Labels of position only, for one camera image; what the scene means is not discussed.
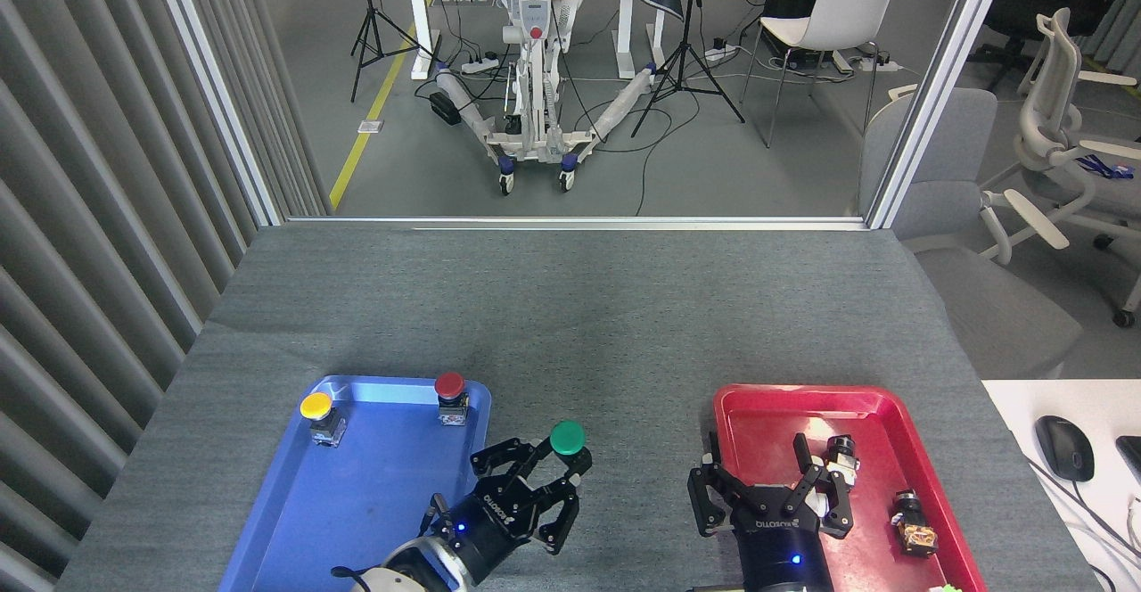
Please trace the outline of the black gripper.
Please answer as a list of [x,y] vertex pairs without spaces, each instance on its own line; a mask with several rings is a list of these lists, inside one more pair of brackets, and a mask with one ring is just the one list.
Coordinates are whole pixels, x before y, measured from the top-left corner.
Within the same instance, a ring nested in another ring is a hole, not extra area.
[[[524,479],[551,453],[550,439],[510,438],[470,456],[474,475],[482,480],[450,508],[450,528],[440,517],[432,522],[432,535],[444,540],[472,579],[486,579],[516,548],[529,542],[533,532],[550,555],[563,551],[578,514],[576,487],[594,459],[588,449],[570,456],[557,454],[567,467],[563,477],[539,490],[531,489]],[[539,514],[545,514],[551,506],[560,506],[555,522],[539,524]]]
[[[806,435],[795,433],[801,479],[792,490],[746,486],[722,465],[714,431],[709,441],[709,453],[689,471],[687,482],[698,534],[710,538],[717,532],[734,533],[746,591],[832,591],[819,528],[837,540],[853,528],[850,492],[857,459],[850,435],[833,435],[819,457],[810,453]],[[730,514],[710,502],[709,488],[725,498]],[[808,502],[812,490],[823,490],[827,498],[819,514]]]

